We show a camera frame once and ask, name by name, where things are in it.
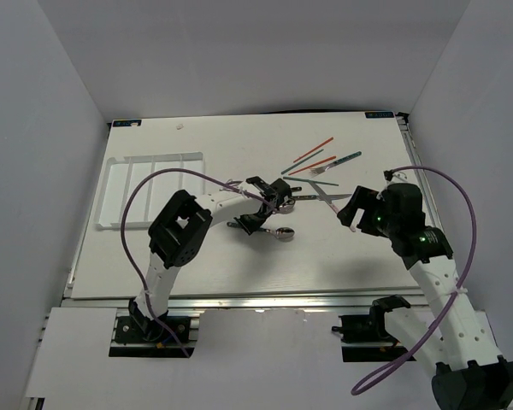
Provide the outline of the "green handled spoon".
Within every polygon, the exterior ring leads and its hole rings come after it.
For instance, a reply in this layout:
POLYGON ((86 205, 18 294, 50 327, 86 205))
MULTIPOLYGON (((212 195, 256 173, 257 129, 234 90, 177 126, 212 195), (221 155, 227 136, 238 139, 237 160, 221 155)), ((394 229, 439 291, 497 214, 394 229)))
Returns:
MULTIPOLYGON (((243 227, 236 222, 229 221, 227 222, 227 227, 234 228, 234 229, 241 229, 243 230, 243 227)), ((277 229, 268 229, 264 227, 259 227, 256 232, 258 233, 266 233, 271 235, 272 237, 281 240, 286 241, 294 237, 295 231, 290 227, 279 227, 277 229)))

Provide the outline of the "pink handled knife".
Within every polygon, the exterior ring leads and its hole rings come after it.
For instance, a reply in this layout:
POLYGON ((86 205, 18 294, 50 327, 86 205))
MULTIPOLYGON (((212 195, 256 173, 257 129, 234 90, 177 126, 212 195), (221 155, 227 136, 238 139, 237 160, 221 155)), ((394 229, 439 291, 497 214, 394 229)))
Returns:
POLYGON ((331 197, 318 185, 318 184, 309 184, 316 192, 316 194, 333 210, 334 214, 337 215, 339 213, 339 209, 334 205, 331 197))

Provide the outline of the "pink handled spoon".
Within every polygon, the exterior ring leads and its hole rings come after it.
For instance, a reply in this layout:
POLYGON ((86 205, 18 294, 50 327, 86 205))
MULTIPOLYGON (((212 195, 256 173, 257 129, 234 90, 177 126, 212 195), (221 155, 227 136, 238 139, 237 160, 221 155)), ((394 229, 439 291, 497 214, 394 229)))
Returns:
POLYGON ((289 214, 294 209, 295 203, 296 202, 294 200, 290 200, 290 201, 286 201, 286 202, 282 203, 278 207, 278 213, 279 214, 289 214))

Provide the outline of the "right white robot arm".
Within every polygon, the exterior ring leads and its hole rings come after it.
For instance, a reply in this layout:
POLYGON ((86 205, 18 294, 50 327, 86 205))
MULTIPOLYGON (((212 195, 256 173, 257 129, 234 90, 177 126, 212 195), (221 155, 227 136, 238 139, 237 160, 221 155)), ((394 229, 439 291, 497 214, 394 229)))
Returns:
POLYGON ((457 270, 446 235, 426 223, 420 188, 401 178, 403 168, 384 173, 382 191, 358 186, 337 213, 342 226, 389 240, 417 282, 433 314, 426 325, 401 296, 373 302, 370 333, 401 342, 406 353, 361 379, 354 396, 375 387, 408 359, 431 378, 441 409, 506 409, 513 402, 513 360, 506 360, 479 321, 464 286, 474 257, 457 270))

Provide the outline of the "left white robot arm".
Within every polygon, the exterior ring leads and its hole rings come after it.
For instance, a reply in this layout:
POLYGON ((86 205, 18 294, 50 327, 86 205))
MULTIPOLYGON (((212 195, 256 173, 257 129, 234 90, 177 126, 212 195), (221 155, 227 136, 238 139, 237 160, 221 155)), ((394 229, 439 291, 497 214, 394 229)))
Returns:
POLYGON ((128 304, 134 330, 147 342, 173 332, 166 323, 168 300, 180 269, 198 254, 209 229, 234 222, 246 234, 260 231, 267 219, 292 202, 292 188, 283 179, 267 184, 259 177, 214 194, 175 192, 150 224, 150 262, 137 269, 142 290, 128 304))

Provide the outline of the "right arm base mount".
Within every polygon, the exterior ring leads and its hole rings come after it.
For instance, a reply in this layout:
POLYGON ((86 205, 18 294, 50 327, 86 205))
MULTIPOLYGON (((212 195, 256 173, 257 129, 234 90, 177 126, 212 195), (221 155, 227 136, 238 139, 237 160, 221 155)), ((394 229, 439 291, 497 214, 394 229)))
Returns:
POLYGON ((368 314, 339 316, 331 332, 340 338, 344 363, 389 362, 407 352, 394 337, 380 336, 368 314))

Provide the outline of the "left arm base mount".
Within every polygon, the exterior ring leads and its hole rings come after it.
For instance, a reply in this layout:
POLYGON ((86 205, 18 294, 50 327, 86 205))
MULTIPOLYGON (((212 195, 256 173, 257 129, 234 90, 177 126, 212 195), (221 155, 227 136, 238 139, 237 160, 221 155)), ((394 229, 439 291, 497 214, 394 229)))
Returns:
POLYGON ((124 315, 116 318, 109 345, 109 357, 143 359, 187 359, 191 357, 198 336, 195 327, 197 321, 189 316, 163 316, 162 321, 179 338, 180 344, 188 355, 183 353, 182 348, 169 331, 158 325, 157 328, 150 330, 150 333, 145 335, 133 318, 124 315))

